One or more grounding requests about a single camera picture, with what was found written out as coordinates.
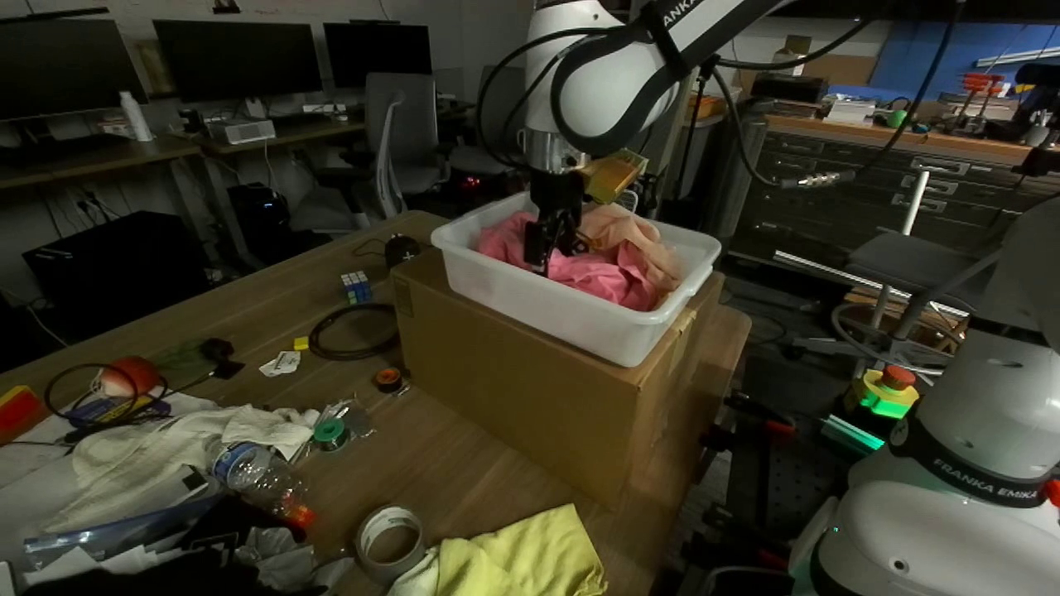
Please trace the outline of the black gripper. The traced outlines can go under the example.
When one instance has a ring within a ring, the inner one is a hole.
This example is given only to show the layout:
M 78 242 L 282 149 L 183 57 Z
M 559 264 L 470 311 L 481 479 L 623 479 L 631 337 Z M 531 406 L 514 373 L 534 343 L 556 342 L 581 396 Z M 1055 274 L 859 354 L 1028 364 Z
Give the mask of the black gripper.
M 543 274 L 551 267 L 555 238 L 556 250 L 573 258 L 590 250 L 590 238 L 581 230 L 588 194 L 583 173 L 534 173 L 531 203 L 536 206 L 536 221 L 524 230 L 524 260 L 531 272 Z

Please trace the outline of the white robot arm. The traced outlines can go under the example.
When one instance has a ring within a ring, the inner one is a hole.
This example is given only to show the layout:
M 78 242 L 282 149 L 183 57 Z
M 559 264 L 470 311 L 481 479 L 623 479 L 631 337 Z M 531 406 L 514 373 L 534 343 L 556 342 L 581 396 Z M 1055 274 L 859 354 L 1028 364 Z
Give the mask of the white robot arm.
M 600 0 L 534 12 L 526 169 L 540 246 L 581 218 L 573 179 L 626 145 L 681 78 L 782 0 L 667 0 L 617 19 Z M 1060 203 L 1024 210 L 940 379 L 859 460 L 813 533 L 820 596 L 1060 596 Z

